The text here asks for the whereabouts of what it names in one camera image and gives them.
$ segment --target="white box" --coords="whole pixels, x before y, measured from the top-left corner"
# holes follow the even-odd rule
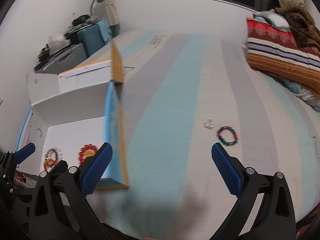
[[[84,155],[95,154],[108,142],[113,157],[98,188],[129,186],[121,104],[115,89],[115,83],[123,82],[122,60],[117,49],[113,51],[112,60],[59,75],[27,75],[31,110],[17,149],[33,142],[36,152],[20,164],[19,171],[38,175],[61,159],[69,167],[79,166]]]

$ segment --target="bed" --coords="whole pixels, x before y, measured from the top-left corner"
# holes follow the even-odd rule
[[[225,149],[245,167],[284,173],[297,221],[320,202],[319,113],[252,70],[240,44],[150,30],[115,42],[126,72],[121,101],[130,188],[88,196],[101,221],[139,239],[209,239],[236,201],[211,159],[221,126],[236,130],[239,142]],[[109,57],[107,45],[84,64]],[[209,118],[212,130],[204,127]]]

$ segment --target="cardboard flap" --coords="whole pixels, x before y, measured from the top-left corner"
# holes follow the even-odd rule
[[[79,65],[70,70],[64,71],[59,74],[59,78],[68,78],[76,75],[80,75],[86,72],[91,72],[100,68],[105,68],[110,66],[110,59],[105,59],[97,62],[93,62],[86,65]]]
[[[105,170],[103,177],[111,181],[98,184],[98,188],[113,185],[115,187],[128,187],[126,153],[124,148],[124,134],[122,127],[121,104],[113,82],[109,83],[105,106],[105,138],[113,149],[110,165]]]
[[[47,73],[27,74],[27,89],[31,105],[58,95],[60,93],[58,75]]]
[[[108,82],[71,90],[32,106],[49,126],[104,115]]]
[[[116,44],[111,41],[111,50],[112,50],[112,79],[118,83],[124,83],[124,74],[122,71],[122,57],[116,46]]]

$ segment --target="metal screw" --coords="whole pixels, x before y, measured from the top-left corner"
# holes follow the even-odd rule
[[[283,176],[283,173],[282,172],[277,172],[277,177],[279,179],[282,179],[284,176]]]
[[[77,170],[78,170],[78,168],[76,166],[72,166],[72,167],[69,168],[68,171],[69,171],[69,173],[74,174],[74,173],[77,172]]]
[[[254,174],[254,168],[251,168],[251,167],[249,167],[249,168],[247,168],[246,169],[246,172],[248,173],[248,174]]]
[[[47,176],[47,172],[46,171],[41,171],[40,177],[44,178],[45,176]]]

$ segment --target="beaded bracelet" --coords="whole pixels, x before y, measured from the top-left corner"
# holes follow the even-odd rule
[[[79,165],[81,165],[87,157],[93,156],[98,152],[98,148],[92,144],[86,144],[79,152]]]
[[[60,160],[62,160],[62,151],[57,147],[54,147],[49,149],[44,157],[44,170],[50,171]]]
[[[223,132],[223,130],[229,130],[231,133],[232,133],[232,136],[233,136],[233,142],[227,142],[222,136],[221,136],[221,133]],[[218,131],[217,131],[217,137],[218,139],[222,142],[223,145],[225,146],[232,146],[232,145],[235,145],[238,140],[239,140],[239,137],[235,131],[235,129],[233,129],[232,127],[230,126],[223,126],[221,127]]]

